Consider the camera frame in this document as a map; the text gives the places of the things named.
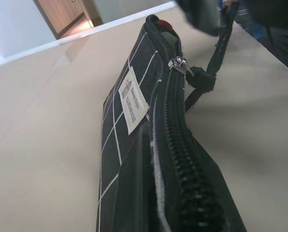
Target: table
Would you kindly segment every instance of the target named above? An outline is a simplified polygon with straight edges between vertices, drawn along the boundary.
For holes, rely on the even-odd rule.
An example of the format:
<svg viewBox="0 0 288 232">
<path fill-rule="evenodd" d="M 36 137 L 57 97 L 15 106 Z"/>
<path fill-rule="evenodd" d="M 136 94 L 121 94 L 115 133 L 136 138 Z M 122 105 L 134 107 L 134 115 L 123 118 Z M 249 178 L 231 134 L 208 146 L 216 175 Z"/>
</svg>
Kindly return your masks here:
<svg viewBox="0 0 288 232">
<path fill-rule="evenodd" d="M 206 68 L 217 39 L 177 8 L 157 15 Z M 94 231 L 102 104 L 144 20 L 0 66 L 0 232 Z M 234 25 L 214 91 L 186 120 L 247 230 L 288 231 L 288 69 Z"/>
</svg>

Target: zipper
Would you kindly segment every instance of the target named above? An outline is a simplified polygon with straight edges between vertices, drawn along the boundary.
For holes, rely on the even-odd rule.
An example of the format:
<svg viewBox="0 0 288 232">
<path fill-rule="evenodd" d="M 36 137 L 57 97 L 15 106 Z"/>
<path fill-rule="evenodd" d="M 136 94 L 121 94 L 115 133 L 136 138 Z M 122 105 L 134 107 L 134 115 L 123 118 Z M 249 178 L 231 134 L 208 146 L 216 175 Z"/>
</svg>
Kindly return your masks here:
<svg viewBox="0 0 288 232">
<path fill-rule="evenodd" d="M 145 28 L 159 52 L 164 51 L 168 62 L 169 75 L 165 89 L 165 133 L 170 158 L 180 185 L 179 223 L 184 232 L 223 232 L 225 216 L 217 200 L 217 194 L 208 179 L 197 148 L 184 117 L 184 77 L 193 75 L 187 61 L 182 57 L 178 37 L 179 56 L 174 57 L 166 39 L 158 32 L 149 16 Z"/>
<path fill-rule="evenodd" d="M 190 73 L 192 76 L 194 76 L 193 72 L 190 70 L 189 65 L 187 64 L 186 59 L 183 57 L 177 56 L 176 58 L 171 59 L 167 65 L 170 70 L 174 68 L 184 76 L 186 76 L 187 73 Z"/>
</svg>

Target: fabric label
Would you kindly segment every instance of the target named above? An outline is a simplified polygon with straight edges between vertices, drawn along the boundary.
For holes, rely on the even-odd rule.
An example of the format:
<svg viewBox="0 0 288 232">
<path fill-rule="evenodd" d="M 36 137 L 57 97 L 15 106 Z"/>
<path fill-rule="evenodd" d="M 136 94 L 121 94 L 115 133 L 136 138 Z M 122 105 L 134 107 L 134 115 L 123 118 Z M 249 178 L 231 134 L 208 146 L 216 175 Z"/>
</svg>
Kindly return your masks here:
<svg viewBox="0 0 288 232">
<path fill-rule="evenodd" d="M 118 90 L 129 135 L 139 125 L 149 110 L 140 90 L 134 69 L 130 68 Z"/>
</svg>

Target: metal zipper slider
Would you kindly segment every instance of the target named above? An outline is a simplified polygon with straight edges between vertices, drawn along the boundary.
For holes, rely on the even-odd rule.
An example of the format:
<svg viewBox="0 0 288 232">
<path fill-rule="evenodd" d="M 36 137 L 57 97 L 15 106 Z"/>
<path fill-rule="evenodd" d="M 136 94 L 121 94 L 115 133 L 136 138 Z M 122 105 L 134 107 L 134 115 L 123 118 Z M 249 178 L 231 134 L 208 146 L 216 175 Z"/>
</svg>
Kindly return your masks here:
<svg viewBox="0 0 288 232">
<path fill-rule="evenodd" d="M 193 72 L 190 70 L 189 65 L 187 64 L 186 59 L 183 57 L 176 57 L 171 59 L 168 63 L 168 67 L 170 70 L 172 68 L 176 69 L 183 75 L 190 73 L 192 76 L 194 76 Z"/>
</svg>

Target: black grid-pattern fabric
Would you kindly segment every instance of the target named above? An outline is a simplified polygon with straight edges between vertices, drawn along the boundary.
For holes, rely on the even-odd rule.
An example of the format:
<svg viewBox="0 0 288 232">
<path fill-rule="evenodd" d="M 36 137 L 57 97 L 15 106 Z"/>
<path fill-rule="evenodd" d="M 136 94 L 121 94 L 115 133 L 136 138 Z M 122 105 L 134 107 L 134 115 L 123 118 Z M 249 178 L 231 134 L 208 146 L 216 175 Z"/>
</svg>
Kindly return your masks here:
<svg viewBox="0 0 288 232">
<path fill-rule="evenodd" d="M 136 139 L 138 129 L 149 120 L 148 116 L 144 118 L 137 128 L 128 135 L 118 89 L 129 72 L 129 68 L 133 67 L 140 89 L 149 104 L 153 87 L 162 72 L 161 62 L 159 52 L 152 44 L 149 35 L 143 27 L 117 82 L 103 105 L 97 232 L 109 232 L 112 229 L 115 200 L 119 200 L 115 199 L 119 168 L 127 156 L 133 141 Z"/>
</svg>

